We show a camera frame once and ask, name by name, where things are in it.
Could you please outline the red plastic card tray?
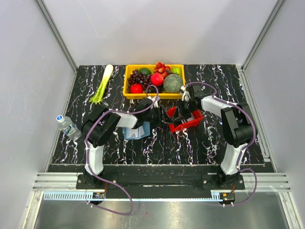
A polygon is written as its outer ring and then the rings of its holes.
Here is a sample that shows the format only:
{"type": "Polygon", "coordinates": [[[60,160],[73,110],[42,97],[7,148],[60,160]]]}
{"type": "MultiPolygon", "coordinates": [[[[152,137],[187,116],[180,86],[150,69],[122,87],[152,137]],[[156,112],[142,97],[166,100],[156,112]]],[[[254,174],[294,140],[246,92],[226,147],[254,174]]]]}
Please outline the red plastic card tray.
{"type": "MultiPolygon", "coordinates": [[[[167,114],[172,117],[173,107],[167,111],[167,114]]],[[[190,127],[197,127],[199,123],[203,120],[203,116],[200,110],[196,110],[191,114],[187,114],[187,117],[181,121],[173,121],[173,124],[169,124],[169,129],[172,133],[181,132],[184,129],[190,127]]]]}

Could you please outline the blue leather card holder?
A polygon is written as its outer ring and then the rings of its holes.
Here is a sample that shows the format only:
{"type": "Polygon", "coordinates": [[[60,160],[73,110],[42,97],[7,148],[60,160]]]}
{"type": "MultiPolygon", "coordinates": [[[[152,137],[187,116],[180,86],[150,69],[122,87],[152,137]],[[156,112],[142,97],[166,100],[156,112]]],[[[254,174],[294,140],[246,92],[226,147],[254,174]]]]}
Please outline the blue leather card holder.
{"type": "Polygon", "coordinates": [[[144,122],[143,125],[137,129],[123,127],[122,132],[125,140],[139,140],[150,135],[150,123],[144,122]]]}

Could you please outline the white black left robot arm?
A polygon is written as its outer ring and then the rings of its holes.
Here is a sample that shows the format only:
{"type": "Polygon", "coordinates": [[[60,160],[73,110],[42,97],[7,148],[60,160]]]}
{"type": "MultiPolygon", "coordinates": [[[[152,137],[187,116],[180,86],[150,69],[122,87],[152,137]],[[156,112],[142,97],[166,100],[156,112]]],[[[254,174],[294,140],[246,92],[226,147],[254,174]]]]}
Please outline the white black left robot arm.
{"type": "Polygon", "coordinates": [[[125,140],[138,140],[150,135],[153,125],[161,124],[162,108],[158,96],[140,100],[131,111],[111,110],[99,105],[83,124],[85,137],[87,183],[92,188],[103,184],[103,150],[116,128],[122,128],[125,140]]]}

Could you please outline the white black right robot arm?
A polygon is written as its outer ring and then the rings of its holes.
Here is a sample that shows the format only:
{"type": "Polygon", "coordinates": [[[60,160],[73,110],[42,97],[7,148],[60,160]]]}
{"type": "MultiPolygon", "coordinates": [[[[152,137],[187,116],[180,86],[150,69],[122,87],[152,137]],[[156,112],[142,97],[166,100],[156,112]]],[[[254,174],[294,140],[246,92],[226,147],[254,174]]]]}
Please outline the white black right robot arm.
{"type": "Polygon", "coordinates": [[[241,159],[245,150],[254,143],[257,128],[247,103],[235,104],[212,95],[204,94],[201,85],[206,83],[193,82],[180,88],[181,100],[171,108],[167,115],[171,119],[169,127],[172,132],[182,131],[197,126],[200,118],[194,113],[210,112],[221,118],[223,135],[226,140],[224,159],[220,164],[222,174],[217,176],[217,184],[223,189],[234,183],[233,175],[240,172],[241,159]]]}

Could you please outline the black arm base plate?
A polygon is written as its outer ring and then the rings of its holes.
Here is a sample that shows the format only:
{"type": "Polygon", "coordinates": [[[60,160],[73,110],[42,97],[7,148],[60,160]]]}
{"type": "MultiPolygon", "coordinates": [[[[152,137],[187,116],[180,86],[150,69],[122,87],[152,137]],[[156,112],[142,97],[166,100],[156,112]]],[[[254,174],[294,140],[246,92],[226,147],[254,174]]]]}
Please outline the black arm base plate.
{"type": "Polygon", "coordinates": [[[110,174],[105,175],[113,183],[122,187],[194,187],[203,190],[235,189],[244,190],[245,184],[242,176],[233,181],[219,184],[214,174],[110,174]]]}

